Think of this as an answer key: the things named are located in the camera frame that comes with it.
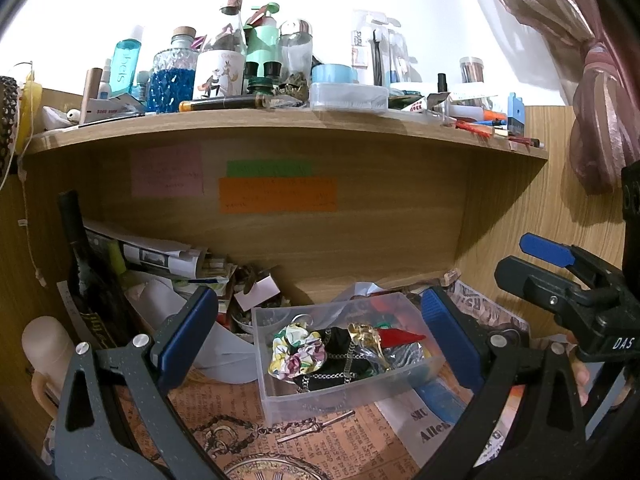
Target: wine bottle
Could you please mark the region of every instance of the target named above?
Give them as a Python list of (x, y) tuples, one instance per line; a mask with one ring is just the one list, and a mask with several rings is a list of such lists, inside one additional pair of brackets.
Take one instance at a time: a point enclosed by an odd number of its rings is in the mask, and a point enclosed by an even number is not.
[(223, 0), (211, 13), (211, 26), (196, 66), (193, 98), (240, 95), (246, 57), (246, 40), (240, 10), (242, 0)]
[(114, 272), (89, 245), (78, 192), (61, 193), (58, 208), (71, 250), (68, 288), (78, 312), (103, 348), (125, 346), (142, 330)]

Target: green sticky note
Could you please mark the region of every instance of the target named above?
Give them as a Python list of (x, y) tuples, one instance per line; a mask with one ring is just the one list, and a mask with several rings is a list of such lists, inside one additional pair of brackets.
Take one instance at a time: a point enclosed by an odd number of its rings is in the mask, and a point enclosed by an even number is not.
[(314, 176), (311, 162), (294, 158), (228, 160), (226, 176), (257, 178), (264, 176)]

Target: watch face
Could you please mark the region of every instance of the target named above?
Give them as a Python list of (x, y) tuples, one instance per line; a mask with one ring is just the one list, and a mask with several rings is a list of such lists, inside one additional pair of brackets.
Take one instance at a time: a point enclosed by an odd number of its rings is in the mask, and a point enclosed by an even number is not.
[(286, 455), (258, 453), (225, 467), (231, 480), (329, 480), (317, 466)]

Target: sticky note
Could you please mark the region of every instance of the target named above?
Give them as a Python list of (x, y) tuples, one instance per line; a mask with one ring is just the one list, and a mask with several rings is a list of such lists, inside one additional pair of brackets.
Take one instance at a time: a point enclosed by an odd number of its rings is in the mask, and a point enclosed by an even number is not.
[(130, 151), (131, 195), (165, 198), (203, 194), (202, 155), (197, 143)]
[(273, 281), (271, 276), (263, 278), (259, 282), (254, 283), (248, 294), (244, 292), (236, 292), (234, 297), (238, 301), (238, 305), (245, 312), (252, 307), (261, 304), (263, 301), (267, 301), (269, 298), (273, 298), (280, 292), (280, 289)]
[(258, 158), (252, 160), (228, 160), (226, 176), (313, 176), (311, 162), (293, 158)]
[(221, 213), (336, 211), (334, 178), (220, 178)]

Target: white wall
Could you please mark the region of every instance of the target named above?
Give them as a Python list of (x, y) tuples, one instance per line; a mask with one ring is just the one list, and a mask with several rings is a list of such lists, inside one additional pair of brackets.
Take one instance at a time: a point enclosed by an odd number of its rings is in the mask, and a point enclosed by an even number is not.
[[(402, 23), (423, 81), (436, 81), (436, 74), (445, 72), (450, 83), (460, 82), (460, 57), (475, 56), (484, 60), (485, 81), (500, 92), (515, 91), (526, 104), (564, 104), (542, 38), (497, 0), (244, 0), (243, 18), (251, 6), (269, 1), (280, 4), (279, 23), (305, 18), (312, 24), (314, 53), (323, 62), (350, 64), (352, 9), (378, 10)], [(0, 41), (0, 73), (33, 60), (44, 86), (82, 93), (86, 70), (101, 67), (133, 24), (146, 27), (142, 70), (168, 47), (175, 27), (204, 33), (219, 6), (220, 0), (28, 0)]]

